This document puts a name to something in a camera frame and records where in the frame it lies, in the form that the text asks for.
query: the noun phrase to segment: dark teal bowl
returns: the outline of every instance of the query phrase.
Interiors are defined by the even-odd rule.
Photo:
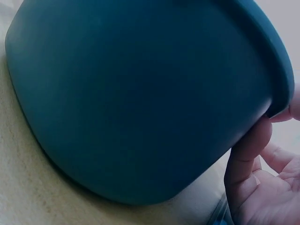
[[[122,203],[175,196],[294,90],[252,0],[25,0],[5,47],[47,155]]]

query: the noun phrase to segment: palm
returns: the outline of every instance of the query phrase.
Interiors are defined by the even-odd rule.
[[[240,208],[241,212],[247,214],[243,217],[248,218],[250,225],[298,224],[299,170],[300,158],[295,157],[278,176],[262,170],[254,172],[260,184]]]

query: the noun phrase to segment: finger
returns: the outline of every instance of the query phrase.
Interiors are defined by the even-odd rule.
[[[283,122],[290,119],[300,120],[300,83],[295,84],[295,92],[289,107],[279,115],[271,119],[273,123]]]
[[[295,85],[294,97],[290,103],[290,114],[294,119],[300,120],[300,83]]]
[[[255,158],[268,144],[272,125],[268,118],[261,118],[233,148],[224,177],[226,194],[234,213],[257,188],[259,180],[252,171],[260,165]]]
[[[296,154],[285,151],[277,145],[269,143],[261,152],[261,156],[269,167],[277,173],[281,173]]]
[[[283,121],[287,121],[292,119],[292,115],[290,112],[290,107],[288,107],[287,109],[285,109],[282,113],[280,113],[279,115],[273,117],[271,119],[272,123],[278,123],[278,122],[283,122]]]
[[[250,176],[254,159],[270,141],[271,133],[271,122],[263,117],[232,148],[226,170],[228,184],[242,182]]]

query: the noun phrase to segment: hand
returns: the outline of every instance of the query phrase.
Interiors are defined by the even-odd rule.
[[[299,85],[288,110],[261,118],[232,148],[224,182],[236,224],[300,225],[300,155],[269,143],[271,123],[291,118],[300,120]],[[262,170],[259,155],[278,176]]]

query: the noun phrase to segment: bowl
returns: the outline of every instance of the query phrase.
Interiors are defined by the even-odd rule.
[[[285,47],[252,0],[25,0],[5,48],[47,156],[133,205],[177,195],[294,90]]]

